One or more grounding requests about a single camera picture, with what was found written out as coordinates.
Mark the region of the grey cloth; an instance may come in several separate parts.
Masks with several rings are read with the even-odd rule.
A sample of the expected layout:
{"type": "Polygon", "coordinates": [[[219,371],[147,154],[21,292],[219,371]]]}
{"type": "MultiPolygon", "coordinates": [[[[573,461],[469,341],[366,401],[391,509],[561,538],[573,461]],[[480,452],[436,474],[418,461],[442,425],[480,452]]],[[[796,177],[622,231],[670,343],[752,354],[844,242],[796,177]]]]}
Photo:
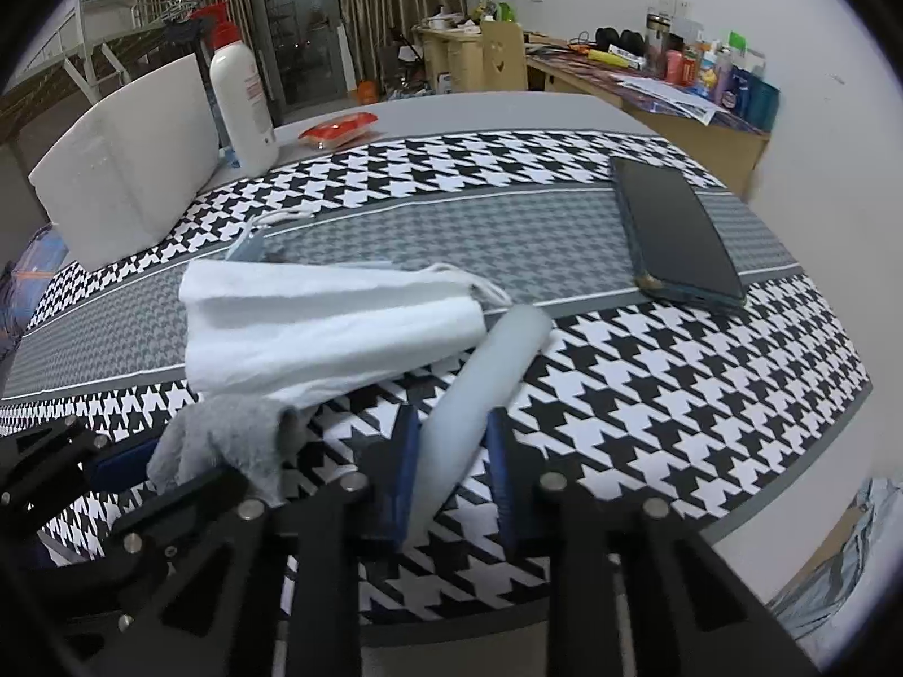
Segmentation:
{"type": "Polygon", "coordinates": [[[147,463],[157,494],[174,491],[219,466],[236,469],[249,493],[269,507],[286,503],[283,466],[311,438],[312,410],[269,397],[224,394],[183,407],[165,427],[147,463]]]}

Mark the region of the white towel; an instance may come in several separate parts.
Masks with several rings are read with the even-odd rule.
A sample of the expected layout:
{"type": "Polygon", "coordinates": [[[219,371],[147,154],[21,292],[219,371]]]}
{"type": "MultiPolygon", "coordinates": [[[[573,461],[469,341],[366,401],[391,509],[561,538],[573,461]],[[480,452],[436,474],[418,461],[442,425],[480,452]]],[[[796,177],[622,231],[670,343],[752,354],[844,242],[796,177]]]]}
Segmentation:
{"type": "Polygon", "coordinates": [[[269,397],[311,408],[475,347],[502,287],[453,265],[194,260],[179,287],[185,376],[205,399],[269,397]]]}

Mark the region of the blue surgical mask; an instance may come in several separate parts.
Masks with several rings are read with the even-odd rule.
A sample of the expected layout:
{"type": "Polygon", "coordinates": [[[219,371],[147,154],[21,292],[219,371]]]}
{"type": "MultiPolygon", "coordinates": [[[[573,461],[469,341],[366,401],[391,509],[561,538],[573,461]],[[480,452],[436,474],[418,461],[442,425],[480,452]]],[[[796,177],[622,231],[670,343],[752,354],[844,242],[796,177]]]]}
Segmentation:
{"type": "Polygon", "coordinates": [[[258,263],[265,258],[266,231],[269,226],[295,220],[308,220],[314,217],[312,211],[301,208],[276,209],[251,218],[245,223],[239,237],[231,243],[225,252],[225,261],[239,263],[258,263]]]}

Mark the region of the houndstooth table cloth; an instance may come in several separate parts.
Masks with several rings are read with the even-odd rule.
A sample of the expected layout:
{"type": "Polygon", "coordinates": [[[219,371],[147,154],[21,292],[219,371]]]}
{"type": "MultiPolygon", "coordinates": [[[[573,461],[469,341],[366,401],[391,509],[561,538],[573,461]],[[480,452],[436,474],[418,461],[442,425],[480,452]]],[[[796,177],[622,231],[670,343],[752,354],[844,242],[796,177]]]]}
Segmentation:
{"type": "Polygon", "coordinates": [[[523,612],[488,408],[602,500],[712,537],[770,503],[871,390],[839,318],[735,194],[667,140],[595,130],[389,139],[198,197],[157,245],[63,267],[2,396],[15,433],[124,440],[243,394],[289,405],[303,500],[422,420],[402,549],[360,570],[370,628],[523,612]]]}

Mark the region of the blue plaid quilt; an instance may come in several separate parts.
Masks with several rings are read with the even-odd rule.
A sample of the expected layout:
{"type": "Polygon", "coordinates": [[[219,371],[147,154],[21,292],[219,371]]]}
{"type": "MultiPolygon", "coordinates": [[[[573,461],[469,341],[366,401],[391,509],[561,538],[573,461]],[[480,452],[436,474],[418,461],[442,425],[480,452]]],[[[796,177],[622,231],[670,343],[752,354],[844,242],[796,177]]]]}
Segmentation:
{"type": "Polygon", "coordinates": [[[26,332],[50,280],[67,257],[61,235],[52,225],[41,226],[19,260],[2,272],[2,345],[0,359],[11,355],[26,332]]]}

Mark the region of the black smartphone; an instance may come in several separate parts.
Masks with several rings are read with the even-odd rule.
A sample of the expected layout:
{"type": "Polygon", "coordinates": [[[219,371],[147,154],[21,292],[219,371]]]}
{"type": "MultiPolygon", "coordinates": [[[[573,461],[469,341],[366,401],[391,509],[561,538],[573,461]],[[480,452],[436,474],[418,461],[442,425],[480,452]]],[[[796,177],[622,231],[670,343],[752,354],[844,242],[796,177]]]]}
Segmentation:
{"type": "Polygon", "coordinates": [[[735,263],[683,173],[626,157],[614,157],[611,170],[638,289],[713,313],[744,309],[735,263]]]}

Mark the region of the white foam box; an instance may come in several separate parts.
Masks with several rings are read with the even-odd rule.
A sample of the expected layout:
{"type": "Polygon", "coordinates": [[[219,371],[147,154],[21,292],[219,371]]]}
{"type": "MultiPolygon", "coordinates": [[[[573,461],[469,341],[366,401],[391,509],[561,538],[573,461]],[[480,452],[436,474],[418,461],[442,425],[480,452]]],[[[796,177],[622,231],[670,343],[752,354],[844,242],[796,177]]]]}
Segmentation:
{"type": "Polygon", "coordinates": [[[92,105],[29,181],[73,260],[93,272],[159,243],[217,162],[204,81],[187,55],[92,105]]]}

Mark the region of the red snack packet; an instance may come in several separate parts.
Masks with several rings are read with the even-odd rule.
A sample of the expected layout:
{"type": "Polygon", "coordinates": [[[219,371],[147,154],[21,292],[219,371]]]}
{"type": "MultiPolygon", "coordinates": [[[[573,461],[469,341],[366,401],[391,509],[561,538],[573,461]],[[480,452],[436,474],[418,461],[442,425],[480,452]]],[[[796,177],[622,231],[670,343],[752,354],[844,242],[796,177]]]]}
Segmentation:
{"type": "Polygon", "coordinates": [[[300,133],[299,140],[301,144],[315,150],[332,150],[369,135],[377,124],[378,116],[374,113],[353,112],[312,125],[300,133]]]}

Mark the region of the orange bucket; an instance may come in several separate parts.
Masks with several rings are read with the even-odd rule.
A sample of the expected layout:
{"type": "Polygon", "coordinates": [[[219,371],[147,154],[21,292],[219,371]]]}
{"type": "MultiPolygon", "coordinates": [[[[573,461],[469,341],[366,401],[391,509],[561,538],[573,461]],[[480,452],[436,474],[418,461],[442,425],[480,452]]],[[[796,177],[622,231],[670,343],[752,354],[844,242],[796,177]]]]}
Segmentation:
{"type": "Polygon", "coordinates": [[[360,81],[355,89],[355,98],[361,105],[380,103],[380,84],[372,80],[360,81]]]}

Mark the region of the white pump bottle red cap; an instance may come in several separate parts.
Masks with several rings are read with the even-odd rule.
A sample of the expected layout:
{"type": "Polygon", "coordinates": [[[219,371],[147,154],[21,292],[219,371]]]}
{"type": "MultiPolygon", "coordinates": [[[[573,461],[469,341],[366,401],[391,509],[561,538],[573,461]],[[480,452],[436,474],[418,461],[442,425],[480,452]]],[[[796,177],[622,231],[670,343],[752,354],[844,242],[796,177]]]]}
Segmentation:
{"type": "Polygon", "coordinates": [[[247,177],[262,176],[277,161],[279,144],[254,52],[230,19],[225,0],[198,9],[191,18],[211,26],[211,86],[240,169],[247,177]]]}

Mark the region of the long wooden desk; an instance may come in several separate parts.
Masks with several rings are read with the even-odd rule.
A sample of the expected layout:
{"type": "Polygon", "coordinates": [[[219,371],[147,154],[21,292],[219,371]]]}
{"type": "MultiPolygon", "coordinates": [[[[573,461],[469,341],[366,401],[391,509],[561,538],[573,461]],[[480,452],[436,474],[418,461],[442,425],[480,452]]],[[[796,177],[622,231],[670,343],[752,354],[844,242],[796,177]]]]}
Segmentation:
{"type": "MultiPolygon", "coordinates": [[[[481,31],[477,29],[413,29],[426,59],[426,75],[436,92],[484,92],[481,31]]],[[[669,139],[725,187],[745,199],[770,135],[733,113],[714,115],[709,125],[684,116],[675,107],[621,87],[615,75],[628,75],[569,43],[523,30],[527,57],[527,90],[577,93],[601,99],[669,139]]]]}

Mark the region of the white paper sheets on desk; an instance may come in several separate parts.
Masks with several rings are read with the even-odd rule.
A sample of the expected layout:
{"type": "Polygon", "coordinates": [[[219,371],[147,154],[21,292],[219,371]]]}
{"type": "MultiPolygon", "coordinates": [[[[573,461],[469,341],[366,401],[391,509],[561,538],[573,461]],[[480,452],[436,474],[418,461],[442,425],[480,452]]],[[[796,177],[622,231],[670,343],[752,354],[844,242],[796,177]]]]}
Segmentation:
{"type": "Polygon", "coordinates": [[[713,104],[709,99],[696,93],[686,92],[668,82],[654,80],[654,78],[628,77],[628,75],[615,75],[615,81],[621,87],[651,96],[660,103],[669,104],[684,116],[696,119],[704,125],[709,125],[717,113],[724,113],[724,108],[713,104]]]}

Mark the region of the wooden smiley chair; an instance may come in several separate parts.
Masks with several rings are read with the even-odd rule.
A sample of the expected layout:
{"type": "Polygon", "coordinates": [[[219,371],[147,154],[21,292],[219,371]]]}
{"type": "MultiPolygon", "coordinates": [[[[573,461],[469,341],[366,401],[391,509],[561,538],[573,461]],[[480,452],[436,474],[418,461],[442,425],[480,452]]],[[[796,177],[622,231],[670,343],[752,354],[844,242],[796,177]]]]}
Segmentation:
{"type": "Polygon", "coordinates": [[[523,30],[514,21],[481,21],[484,89],[487,92],[525,92],[527,57],[523,30]]]}

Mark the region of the metal bunk bed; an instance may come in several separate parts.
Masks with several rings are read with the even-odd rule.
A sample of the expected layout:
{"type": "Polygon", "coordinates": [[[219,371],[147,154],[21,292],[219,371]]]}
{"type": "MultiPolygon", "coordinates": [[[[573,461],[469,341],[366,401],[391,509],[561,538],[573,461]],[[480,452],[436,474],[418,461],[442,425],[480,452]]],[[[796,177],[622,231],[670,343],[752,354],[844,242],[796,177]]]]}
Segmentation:
{"type": "Polygon", "coordinates": [[[110,78],[131,78],[130,66],[165,41],[165,28],[188,20],[205,0],[75,0],[54,32],[2,93],[2,119],[27,121],[73,92],[89,101],[110,78]]]}

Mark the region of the glass balcony door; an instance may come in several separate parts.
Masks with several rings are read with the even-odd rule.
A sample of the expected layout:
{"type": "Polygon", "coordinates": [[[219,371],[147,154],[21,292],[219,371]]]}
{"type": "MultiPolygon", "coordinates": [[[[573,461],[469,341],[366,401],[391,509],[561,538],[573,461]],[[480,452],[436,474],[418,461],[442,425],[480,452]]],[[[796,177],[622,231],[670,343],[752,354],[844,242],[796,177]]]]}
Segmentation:
{"type": "Polygon", "coordinates": [[[251,0],[258,51],[279,112],[309,113],[355,89],[338,0],[251,0]]]}

